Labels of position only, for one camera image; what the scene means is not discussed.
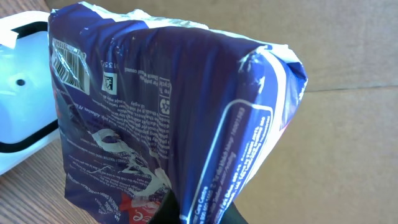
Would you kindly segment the purple pad package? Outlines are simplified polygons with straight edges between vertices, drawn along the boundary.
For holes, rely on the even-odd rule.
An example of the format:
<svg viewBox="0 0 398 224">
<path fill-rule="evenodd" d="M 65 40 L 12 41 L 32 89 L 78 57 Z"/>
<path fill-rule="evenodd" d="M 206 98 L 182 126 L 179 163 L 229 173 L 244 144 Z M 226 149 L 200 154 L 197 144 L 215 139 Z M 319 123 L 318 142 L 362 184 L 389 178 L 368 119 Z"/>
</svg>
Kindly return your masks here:
<svg viewBox="0 0 398 224">
<path fill-rule="evenodd" d="M 307 86 L 286 45 L 79 2 L 48 18 L 65 198 L 100 223 L 220 223 Z"/>
</svg>

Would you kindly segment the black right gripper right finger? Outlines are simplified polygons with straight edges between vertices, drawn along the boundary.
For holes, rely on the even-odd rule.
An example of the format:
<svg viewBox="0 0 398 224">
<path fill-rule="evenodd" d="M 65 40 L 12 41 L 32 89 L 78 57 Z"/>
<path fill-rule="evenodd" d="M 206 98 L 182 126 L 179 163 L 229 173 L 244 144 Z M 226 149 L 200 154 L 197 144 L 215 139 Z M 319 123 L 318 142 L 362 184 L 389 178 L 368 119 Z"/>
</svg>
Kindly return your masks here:
<svg viewBox="0 0 398 224">
<path fill-rule="evenodd" d="M 232 202 L 224 212 L 220 224 L 248 224 Z"/>
</svg>

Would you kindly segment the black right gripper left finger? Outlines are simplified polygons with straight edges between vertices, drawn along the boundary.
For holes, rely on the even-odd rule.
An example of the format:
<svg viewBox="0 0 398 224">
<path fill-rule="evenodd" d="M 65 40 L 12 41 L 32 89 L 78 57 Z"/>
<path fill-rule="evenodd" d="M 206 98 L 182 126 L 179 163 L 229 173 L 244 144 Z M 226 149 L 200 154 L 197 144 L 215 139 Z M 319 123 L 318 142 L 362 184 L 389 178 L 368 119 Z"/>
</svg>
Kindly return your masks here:
<svg viewBox="0 0 398 224">
<path fill-rule="evenodd" d="M 177 199 L 175 194 L 169 190 L 148 224 L 180 224 L 179 215 L 180 208 Z"/>
</svg>

